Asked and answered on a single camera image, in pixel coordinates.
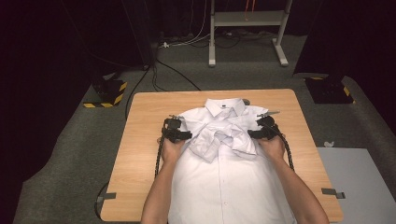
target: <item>white metal frame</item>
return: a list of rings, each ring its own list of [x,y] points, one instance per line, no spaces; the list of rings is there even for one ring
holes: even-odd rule
[[[277,38],[273,38],[277,57],[282,66],[288,66],[288,60],[280,43],[288,22],[292,0],[288,0],[284,10],[279,11],[255,11],[255,12],[216,12],[215,0],[211,2],[210,11],[210,43],[209,43],[209,67],[216,66],[215,50],[215,27],[218,26],[269,26],[278,25]]]

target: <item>black metal stand base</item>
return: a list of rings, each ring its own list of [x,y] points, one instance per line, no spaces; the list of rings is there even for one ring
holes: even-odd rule
[[[90,86],[83,105],[87,108],[112,107],[119,105],[127,83],[121,80],[106,81],[105,91],[98,92],[95,87]]]
[[[305,78],[306,87],[315,104],[352,104],[354,100],[347,88],[341,83],[327,83],[320,77]]]

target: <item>human arm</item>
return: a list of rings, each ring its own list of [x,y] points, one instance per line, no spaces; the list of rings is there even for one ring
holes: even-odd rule
[[[166,223],[171,204],[172,178],[184,141],[163,140],[163,166],[151,186],[143,207],[142,224]]]
[[[283,159],[285,147],[281,138],[276,136],[271,140],[259,139],[258,142],[276,169],[286,199],[297,222],[299,224],[329,223],[329,219],[317,197]]]

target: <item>white shirt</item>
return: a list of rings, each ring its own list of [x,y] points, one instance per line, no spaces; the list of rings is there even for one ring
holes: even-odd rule
[[[297,223],[276,171],[248,130],[268,110],[210,100],[180,116],[192,139],[173,177],[170,224]]]

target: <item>wooden table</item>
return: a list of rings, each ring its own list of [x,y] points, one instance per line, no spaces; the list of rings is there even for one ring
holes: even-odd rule
[[[324,195],[321,192],[322,188],[331,189],[332,184],[294,91],[251,90],[136,94],[107,189],[107,193],[115,192],[117,196],[116,199],[105,200],[101,212],[104,221],[140,220],[143,204],[154,180],[157,138],[161,136],[163,121],[169,115],[204,106],[208,98],[243,98],[248,99],[251,105],[280,110],[273,118],[288,139],[296,173],[318,197],[330,222],[343,219],[340,204],[335,196]]]

